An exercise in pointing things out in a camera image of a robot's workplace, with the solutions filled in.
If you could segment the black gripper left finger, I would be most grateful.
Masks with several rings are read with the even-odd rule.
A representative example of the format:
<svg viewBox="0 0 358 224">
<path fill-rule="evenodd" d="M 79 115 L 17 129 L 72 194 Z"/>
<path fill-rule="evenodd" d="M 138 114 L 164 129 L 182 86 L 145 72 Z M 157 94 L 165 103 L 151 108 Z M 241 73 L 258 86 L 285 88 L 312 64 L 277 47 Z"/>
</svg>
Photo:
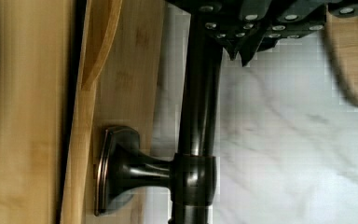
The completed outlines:
<svg viewBox="0 0 358 224">
<path fill-rule="evenodd" d="M 200 29 L 231 59 L 250 62 L 281 39 L 298 39 L 324 28 L 325 0 L 166 0 L 191 14 Z"/>
</svg>

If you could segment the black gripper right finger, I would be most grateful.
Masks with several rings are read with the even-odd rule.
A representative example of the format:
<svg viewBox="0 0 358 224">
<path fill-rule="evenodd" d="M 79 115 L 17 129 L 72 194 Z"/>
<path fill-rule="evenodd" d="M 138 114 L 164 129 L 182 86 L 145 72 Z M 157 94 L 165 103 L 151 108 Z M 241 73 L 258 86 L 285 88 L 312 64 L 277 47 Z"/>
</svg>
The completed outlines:
<svg viewBox="0 0 358 224">
<path fill-rule="evenodd" d="M 358 0 L 337 0 L 328 4 L 328 11 L 338 18 L 357 17 Z"/>
</svg>

